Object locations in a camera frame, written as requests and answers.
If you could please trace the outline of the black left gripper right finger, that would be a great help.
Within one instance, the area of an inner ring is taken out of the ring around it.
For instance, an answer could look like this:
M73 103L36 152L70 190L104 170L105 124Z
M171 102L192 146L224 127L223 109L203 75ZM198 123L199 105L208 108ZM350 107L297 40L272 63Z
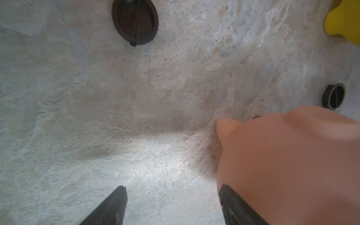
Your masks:
M229 185L218 193L226 225L268 225Z

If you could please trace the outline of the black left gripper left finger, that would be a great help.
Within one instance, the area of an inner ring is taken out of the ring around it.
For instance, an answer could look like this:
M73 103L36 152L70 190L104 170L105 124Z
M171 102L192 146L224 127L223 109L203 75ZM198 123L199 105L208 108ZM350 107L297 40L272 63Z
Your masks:
M123 225L128 195L117 187L80 225Z

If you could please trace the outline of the pink piggy bank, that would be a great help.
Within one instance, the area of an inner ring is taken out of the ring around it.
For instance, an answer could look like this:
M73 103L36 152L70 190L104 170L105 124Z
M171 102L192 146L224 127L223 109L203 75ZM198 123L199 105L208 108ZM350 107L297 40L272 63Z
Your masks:
M245 122L221 118L217 191L225 183L269 225L360 222L360 124L315 107Z

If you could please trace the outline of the yellow piggy bank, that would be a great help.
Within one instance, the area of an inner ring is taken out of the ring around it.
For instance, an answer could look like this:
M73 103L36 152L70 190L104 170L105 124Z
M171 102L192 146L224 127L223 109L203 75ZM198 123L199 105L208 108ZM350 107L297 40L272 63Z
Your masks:
M325 19L328 35L342 35L354 45L360 45L360 1L343 0Z

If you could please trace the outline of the black plug near yellow pig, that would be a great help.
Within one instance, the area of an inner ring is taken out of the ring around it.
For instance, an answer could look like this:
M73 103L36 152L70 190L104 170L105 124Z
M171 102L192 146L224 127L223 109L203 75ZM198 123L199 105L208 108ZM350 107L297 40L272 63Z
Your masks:
M329 84L322 96L322 106L331 111L338 109L346 95L346 88L344 84Z

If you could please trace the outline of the black plug near red pig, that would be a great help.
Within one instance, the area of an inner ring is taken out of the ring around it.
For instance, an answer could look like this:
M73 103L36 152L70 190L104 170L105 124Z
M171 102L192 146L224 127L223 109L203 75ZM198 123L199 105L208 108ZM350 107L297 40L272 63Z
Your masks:
M112 21L116 31L131 46L151 42L158 31L158 12L150 0L115 0Z

